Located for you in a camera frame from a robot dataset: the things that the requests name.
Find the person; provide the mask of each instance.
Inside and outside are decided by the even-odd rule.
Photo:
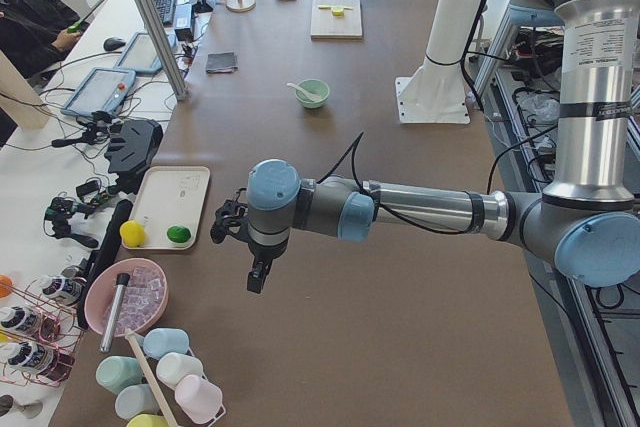
[[[61,0],[0,0],[0,50],[29,78],[62,61],[82,32],[67,28],[79,19]]]

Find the black jacket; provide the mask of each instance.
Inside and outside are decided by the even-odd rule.
[[[0,50],[23,77],[66,57],[51,43],[79,17],[61,0],[17,0],[0,11]]]

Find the wooden table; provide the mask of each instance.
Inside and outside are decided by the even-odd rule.
[[[364,131],[361,179],[476,191],[492,161],[481,114],[468,126],[398,121],[394,79],[422,63],[437,0],[361,0],[364,40],[348,42],[310,39],[312,0],[256,1],[214,13],[156,157],[212,173],[194,248],[150,257],[170,290],[158,326],[189,333],[224,392],[220,425],[572,425],[513,246],[399,225],[375,224],[359,244],[295,231],[263,293],[245,290],[246,245],[214,245],[208,231],[260,160],[319,178]],[[228,51],[239,70],[207,75],[206,54]],[[284,84],[313,77],[332,93],[305,111]],[[122,425],[93,380],[98,343],[83,341],[52,426]],[[112,353],[128,353],[122,339]]]

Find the yellow cup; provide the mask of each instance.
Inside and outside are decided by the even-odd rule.
[[[140,414],[129,421],[127,427],[169,427],[161,415]]]

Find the tablet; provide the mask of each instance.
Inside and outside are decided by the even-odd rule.
[[[104,110],[116,116],[135,82],[134,70],[97,67],[89,72],[60,112],[71,116],[91,117],[93,112]]]
[[[171,49],[176,45],[175,34],[167,34]],[[116,67],[135,70],[138,75],[155,75],[162,69],[160,58],[146,32],[136,32],[120,54]]]

